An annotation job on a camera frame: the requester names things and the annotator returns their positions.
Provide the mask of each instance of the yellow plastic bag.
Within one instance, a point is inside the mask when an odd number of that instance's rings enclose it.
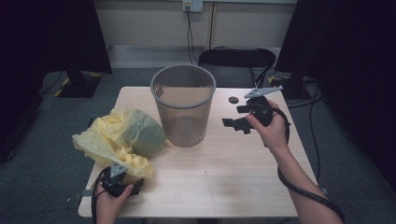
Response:
[[[108,166],[116,162],[128,167],[124,183],[152,178],[152,165],[146,157],[167,142],[160,124],[135,108],[112,109],[109,115],[97,118],[87,131],[72,138],[75,148],[97,163]]]

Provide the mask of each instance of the gray carpet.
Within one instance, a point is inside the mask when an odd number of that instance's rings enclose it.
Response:
[[[80,192],[93,161],[74,150],[71,136],[86,130],[91,118],[114,106],[124,86],[148,86],[160,68],[114,69],[102,78],[91,99],[53,97],[65,74],[43,95],[37,115],[9,162],[0,163],[0,223],[92,223],[78,215]],[[59,73],[44,79],[46,90]],[[316,84],[309,84],[313,92]],[[304,102],[290,102],[290,106]],[[315,173],[318,159],[309,124],[309,106],[290,109]],[[346,223],[396,222],[396,196],[371,161],[344,135],[338,118],[325,101],[315,103],[313,127],[320,155],[319,184],[346,214]],[[141,223],[120,219],[118,223]],[[299,223],[272,219],[270,223]]]

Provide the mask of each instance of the human hand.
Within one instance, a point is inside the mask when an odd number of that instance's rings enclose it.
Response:
[[[131,195],[133,188],[134,185],[129,185],[118,198],[115,198],[111,196],[111,194],[109,194],[100,183],[98,183],[96,186],[96,223],[115,223],[123,204]]]
[[[279,108],[279,106],[273,101],[268,100],[268,103],[271,107]],[[288,148],[288,142],[285,134],[285,120],[277,113],[274,113],[271,124],[267,127],[262,126],[262,124],[251,114],[247,115],[247,121],[254,129],[257,130],[262,138],[262,142],[272,153],[279,149]]]

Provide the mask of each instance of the black chair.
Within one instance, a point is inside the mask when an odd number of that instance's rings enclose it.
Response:
[[[208,70],[221,88],[261,88],[276,56],[268,49],[216,47],[204,51],[198,65]],[[262,68],[256,77],[253,68]]]

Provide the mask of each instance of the wooden table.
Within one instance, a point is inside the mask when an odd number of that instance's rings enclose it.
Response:
[[[148,159],[155,177],[145,180],[138,196],[125,204],[121,217],[297,217],[288,190],[278,180],[276,161],[255,130],[250,134],[223,126],[221,119],[238,119],[237,105],[245,105],[248,89],[217,88],[205,139],[195,147],[166,147]],[[230,96],[239,98],[232,105]],[[288,116],[290,149],[315,180],[300,137],[280,91],[266,97]],[[124,87],[115,107],[141,109],[160,124],[149,87]],[[95,164],[87,189],[104,167]],[[90,217],[91,197],[78,209]]]

